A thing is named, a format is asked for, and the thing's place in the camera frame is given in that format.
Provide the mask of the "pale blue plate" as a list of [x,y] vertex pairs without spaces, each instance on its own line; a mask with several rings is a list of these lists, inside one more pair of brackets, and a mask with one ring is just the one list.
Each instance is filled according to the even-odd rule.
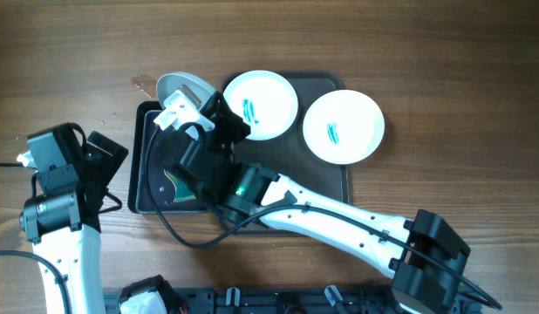
[[201,108],[216,92],[216,89],[208,82],[187,72],[172,72],[162,75],[156,85],[156,93],[160,102],[160,107],[167,106],[164,101],[171,96],[179,87],[185,85],[189,98],[194,99],[197,108]]

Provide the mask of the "green and yellow sponge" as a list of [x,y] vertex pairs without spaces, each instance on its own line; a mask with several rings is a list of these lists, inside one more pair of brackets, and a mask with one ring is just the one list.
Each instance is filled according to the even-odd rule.
[[172,182],[174,186],[174,202],[190,201],[195,199],[195,195],[190,191],[187,185],[180,181],[175,175],[164,171],[164,175]]

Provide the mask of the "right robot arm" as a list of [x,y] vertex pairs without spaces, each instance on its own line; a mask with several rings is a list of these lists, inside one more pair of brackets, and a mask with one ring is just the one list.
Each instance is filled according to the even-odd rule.
[[184,181],[204,204],[253,221],[308,236],[343,250],[391,279],[406,311],[446,313],[465,283],[470,248],[435,213],[412,220],[376,214],[319,195],[255,163],[236,161],[232,145],[249,126],[219,92],[197,101],[181,91],[161,100],[155,124],[169,135],[158,163]]

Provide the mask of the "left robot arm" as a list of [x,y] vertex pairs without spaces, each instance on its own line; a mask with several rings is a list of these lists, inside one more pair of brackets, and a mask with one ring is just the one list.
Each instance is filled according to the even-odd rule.
[[67,122],[30,135],[17,162],[34,169],[20,226],[39,257],[50,313],[103,313],[101,227],[108,185],[128,155],[101,133]]

